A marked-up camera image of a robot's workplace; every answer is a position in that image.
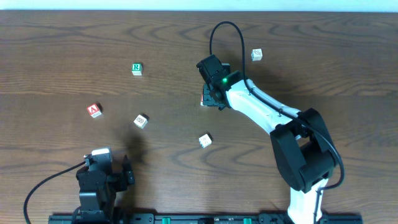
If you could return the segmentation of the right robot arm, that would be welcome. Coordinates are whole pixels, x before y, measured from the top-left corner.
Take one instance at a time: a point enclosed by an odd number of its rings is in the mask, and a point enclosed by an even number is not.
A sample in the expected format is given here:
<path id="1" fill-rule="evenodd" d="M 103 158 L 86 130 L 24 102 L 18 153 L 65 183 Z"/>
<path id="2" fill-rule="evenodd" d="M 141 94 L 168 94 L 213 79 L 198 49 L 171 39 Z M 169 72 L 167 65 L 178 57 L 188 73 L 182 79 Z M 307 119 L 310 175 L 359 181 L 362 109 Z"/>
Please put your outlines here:
<path id="1" fill-rule="evenodd" d="M 322 194 L 342 160 L 319 112 L 301 112 L 273 99 L 213 54 L 197 69 L 221 109 L 241 112 L 269 134 L 277 168 L 290 187 L 289 218 L 294 223 L 320 221 Z"/>

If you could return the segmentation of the red letter A block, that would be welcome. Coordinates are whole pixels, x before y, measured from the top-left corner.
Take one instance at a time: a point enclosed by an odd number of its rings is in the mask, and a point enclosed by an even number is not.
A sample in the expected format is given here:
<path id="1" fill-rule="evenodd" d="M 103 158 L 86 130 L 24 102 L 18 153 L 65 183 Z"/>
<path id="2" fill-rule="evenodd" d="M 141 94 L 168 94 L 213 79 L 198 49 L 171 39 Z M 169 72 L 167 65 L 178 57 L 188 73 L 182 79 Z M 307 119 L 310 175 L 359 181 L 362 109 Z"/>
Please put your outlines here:
<path id="1" fill-rule="evenodd" d="M 101 109 L 96 103 L 88 106 L 86 109 L 92 118 L 97 118 L 102 115 Z"/>

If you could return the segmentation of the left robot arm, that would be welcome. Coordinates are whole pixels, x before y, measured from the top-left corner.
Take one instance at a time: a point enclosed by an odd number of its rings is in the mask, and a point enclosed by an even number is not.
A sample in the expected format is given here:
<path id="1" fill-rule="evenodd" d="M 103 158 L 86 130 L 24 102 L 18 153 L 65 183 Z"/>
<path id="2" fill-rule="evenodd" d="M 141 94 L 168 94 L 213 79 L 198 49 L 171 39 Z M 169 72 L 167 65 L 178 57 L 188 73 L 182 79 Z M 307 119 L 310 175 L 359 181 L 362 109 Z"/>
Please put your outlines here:
<path id="1" fill-rule="evenodd" d="M 80 213 L 73 223 L 126 223 L 126 215 L 115 206 L 116 195 L 135 184 L 131 161 L 123 157 L 122 171 L 113 172 L 111 153 L 90 154 L 76 173 L 80 186 Z"/>

